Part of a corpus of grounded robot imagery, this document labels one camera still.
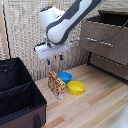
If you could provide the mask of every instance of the wooden floor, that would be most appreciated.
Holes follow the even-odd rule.
[[[86,65],[67,72],[73,75],[72,80],[85,84],[82,95],[71,95],[66,86],[64,99],[57,100],[48,87],[48,78],[36,82],[47,100],[46,125],[42,128],[110,128],[128,102],[127,84]]]

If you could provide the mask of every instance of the black fabric bin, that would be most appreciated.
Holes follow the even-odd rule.
[[[46,106],[21,59],[0,60],[0,128],[41,128]]]

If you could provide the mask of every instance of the wire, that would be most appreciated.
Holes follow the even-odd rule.
[[[115,37],[120,31],[122,31],[122,29],[126,26],[128,24],[128,20],[126,21],[126,23],[121,27],[121,29],[119,30],[119,31],[117,31],[113,36],[110,36],[110,37],[108,37],[108,38],[106,38],[106,39],[103,39],[103,40],[71,40],[71,41],[69,41],[69,42],[76,42],[76,41],[85,41],[85,42],[103,42],[103,41],[106,41],[106,40],[109,40],[109,39],[111,39],[111,38],[113,38],[113,37]]]

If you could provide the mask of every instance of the wall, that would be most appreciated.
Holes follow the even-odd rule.
[[[9,58],[6,30],[3,18],[3,8],[0,1],[0,60]]]

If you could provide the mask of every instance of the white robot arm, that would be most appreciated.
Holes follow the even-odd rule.
[[[40,23],[45,42],[38,44],[35,51],[44,59],[70,48],[67,38],[73,28],[97,5],[106,0],[76,0],[66,11],[48,6],[40,11]]]
[[[40,12],[43,37],[53,44],[62,45],[71,30],[104,1],[106,0],[76,0],[65,13],[54,6],[46,7]]]

